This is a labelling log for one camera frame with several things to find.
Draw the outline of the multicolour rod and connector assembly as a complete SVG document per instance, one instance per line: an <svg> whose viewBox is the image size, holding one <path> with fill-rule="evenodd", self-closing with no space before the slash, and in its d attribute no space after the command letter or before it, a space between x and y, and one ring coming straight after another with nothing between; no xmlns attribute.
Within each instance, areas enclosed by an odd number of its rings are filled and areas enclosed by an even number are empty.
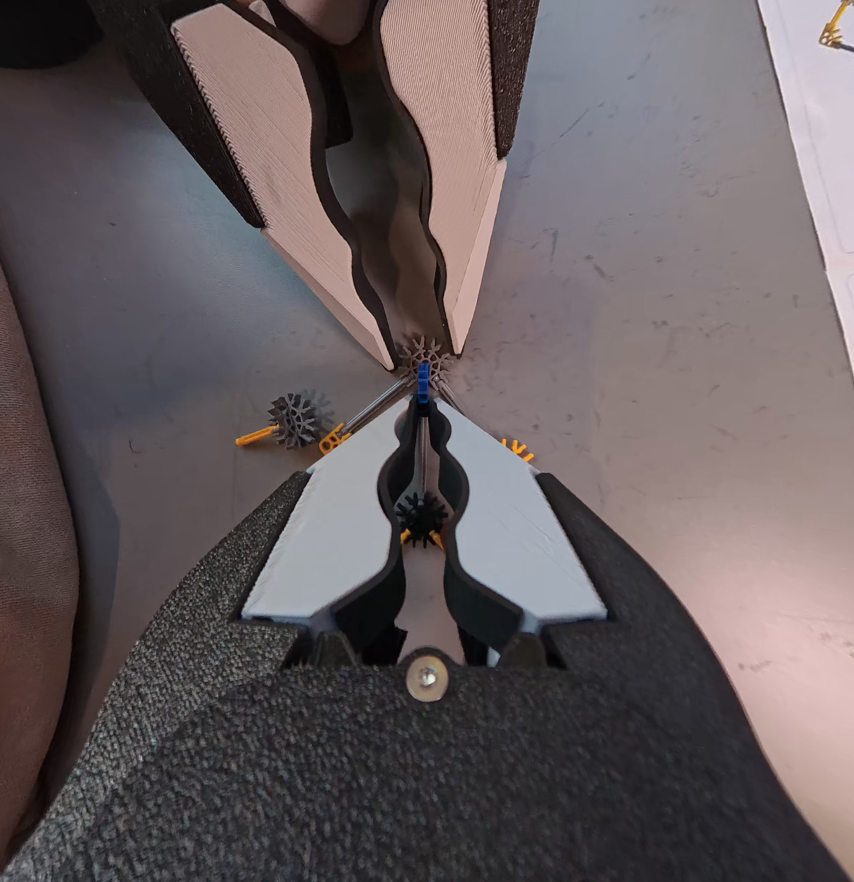
<svg viewBox="0 0 854 882"><path fill-rule="evenodd" d="M458 400L448 383L447 375L452 362L452 356L443 348L443 344L436 340L426 341L421 336L410 336L399 347L401 365L399 379L394 385L376 400L369 403L362 411L344 423L335 425L320 441L319 450L322 454L328 454L356 430L369 422L373 417L404 391L413 387L418 390L421 385L421 368L426 367L424 374L426 385L432 391L451 404L460 408ZM421 416L417 424L417 436L415 453L417 464L413 476L417 480L414 491L404 495L396 504L396 513L400 524L401 544L421 543L423 547L430 544L444 548L441 532L448 514L444 504L437 496L428 489L428 445L430 441L429 420Z"/></svg>

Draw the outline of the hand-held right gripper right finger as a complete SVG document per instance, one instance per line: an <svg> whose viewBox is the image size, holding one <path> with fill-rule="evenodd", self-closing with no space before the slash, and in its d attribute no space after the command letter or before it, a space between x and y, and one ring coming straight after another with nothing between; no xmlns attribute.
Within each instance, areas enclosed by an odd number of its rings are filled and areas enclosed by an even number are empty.
<svg viewBox="0 0 854 882"><path fill-rule="evenodd" d="M608 608L543 491L543 473L444 401L430 411L444 529L446 605L471 663L518 634L605 621Z"/></svg>

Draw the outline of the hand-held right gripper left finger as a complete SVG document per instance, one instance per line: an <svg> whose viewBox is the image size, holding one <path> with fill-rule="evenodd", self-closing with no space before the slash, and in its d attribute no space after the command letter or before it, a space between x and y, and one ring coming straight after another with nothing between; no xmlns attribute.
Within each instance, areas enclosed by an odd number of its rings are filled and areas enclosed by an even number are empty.
<svg viewBox="0 0 854 882"><path fill-rule="evenodd" d="M356 653L393 626L406 597L395 506L413 479L419 419L405 398L308 470L243 620L341 632Z"/></svg>

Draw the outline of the white toy instruction sheet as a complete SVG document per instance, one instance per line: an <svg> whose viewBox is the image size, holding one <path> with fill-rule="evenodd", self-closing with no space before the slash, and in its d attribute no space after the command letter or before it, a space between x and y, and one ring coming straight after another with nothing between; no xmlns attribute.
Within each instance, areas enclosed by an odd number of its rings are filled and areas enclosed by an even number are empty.
<svg viewBox="0 0 854 882"><path fill-rule="evenodd" d="M854 2L758 7L854 376Z"/></svg>

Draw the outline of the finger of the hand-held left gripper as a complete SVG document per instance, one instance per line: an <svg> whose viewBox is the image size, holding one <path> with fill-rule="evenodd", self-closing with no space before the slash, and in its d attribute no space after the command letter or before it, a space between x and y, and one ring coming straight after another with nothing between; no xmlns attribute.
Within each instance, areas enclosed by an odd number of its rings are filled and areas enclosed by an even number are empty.
<svg viewBox="0 0 854 882"><path fill-rule="evenodd" d="M425 155L420 220L456 356L472 325L506 160L498 155L488 4L378 2L379 67Z"/></svg>
<svg viewBox="0 0 854 882"><path fill-rule="evenodd" d="M171 33L263 220L262 232L385 369L398 365L385 307L330 180L332 59L269 2L273 24L234 2L179 17Z"/></svg>

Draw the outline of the grey connector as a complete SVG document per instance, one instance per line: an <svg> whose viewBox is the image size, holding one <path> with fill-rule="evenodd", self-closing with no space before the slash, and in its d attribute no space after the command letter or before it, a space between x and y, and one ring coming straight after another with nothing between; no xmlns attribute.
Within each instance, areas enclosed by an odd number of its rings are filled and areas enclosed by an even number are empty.
<svg viewBox="0 0 854 882"><path fill-rule="evenodd" d="M334 411L329 400L316 390L286 392L271 403L269 425L235 439L237 447L248 447L271 439L287 450L318 443L333 426Z"/></svg>

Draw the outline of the person's torso in beige sweater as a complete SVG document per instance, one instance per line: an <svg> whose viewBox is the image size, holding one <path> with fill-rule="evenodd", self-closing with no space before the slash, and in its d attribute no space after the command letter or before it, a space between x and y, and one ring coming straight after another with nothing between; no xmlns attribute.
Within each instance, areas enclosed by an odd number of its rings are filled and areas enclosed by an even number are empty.
<svg viewBox="0 0 854 882"><path fill-rule="evenodd" d="M54 738L78 602L68 497L0 262L0 871Z"/></svg>

